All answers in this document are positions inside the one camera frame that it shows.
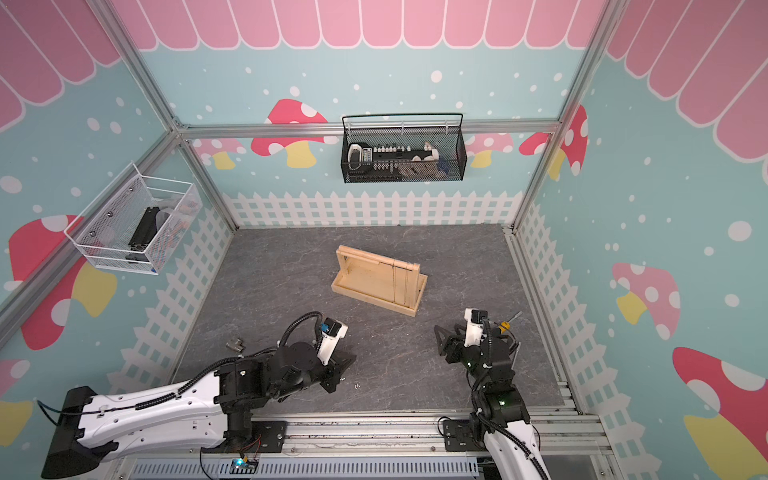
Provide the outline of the wooden jewelry display stand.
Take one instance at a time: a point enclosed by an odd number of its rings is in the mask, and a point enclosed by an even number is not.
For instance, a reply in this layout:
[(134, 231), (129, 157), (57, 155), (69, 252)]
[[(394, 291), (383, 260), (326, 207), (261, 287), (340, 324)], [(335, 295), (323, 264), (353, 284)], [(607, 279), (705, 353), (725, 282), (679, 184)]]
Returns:
[(339, 273), (331, 288), (353, 298), (399, 314), (415, 317), (428, 276), (418, 263), (339, 246)]

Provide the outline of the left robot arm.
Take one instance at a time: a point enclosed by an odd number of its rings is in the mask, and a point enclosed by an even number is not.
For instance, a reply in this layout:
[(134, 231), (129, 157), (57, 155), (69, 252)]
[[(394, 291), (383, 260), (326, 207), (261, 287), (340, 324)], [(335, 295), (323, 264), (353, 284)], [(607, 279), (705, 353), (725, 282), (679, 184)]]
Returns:
[(294, 320), (276, 346), (220, 359), (191, 379), (127, 394), (70, 389), (60, 408), (38, 404), (55, 430), (41, 476), (64, 479), (103, 461), (152, 448), (225, 446), (240, 454), (258, 436), (252, 413), (271, 401), (318, 384), (335, 392), (355, 362), (338, 351), (346, 324), (308, 312)]

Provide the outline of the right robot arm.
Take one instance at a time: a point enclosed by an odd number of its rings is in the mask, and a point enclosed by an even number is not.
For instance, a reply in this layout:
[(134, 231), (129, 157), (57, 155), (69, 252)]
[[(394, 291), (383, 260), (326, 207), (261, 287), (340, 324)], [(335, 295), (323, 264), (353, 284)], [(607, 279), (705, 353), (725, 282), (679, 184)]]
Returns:
[(540, 436), (514, 384), (520, 342), (508, 322), (467, 308), (452, 331), (435, 328), (439, 354), (465, 369), (473, 407), (466, 420), (442, 416), (437, 431), (449, 452), (486, 451), (502, 479), (548, 479)]

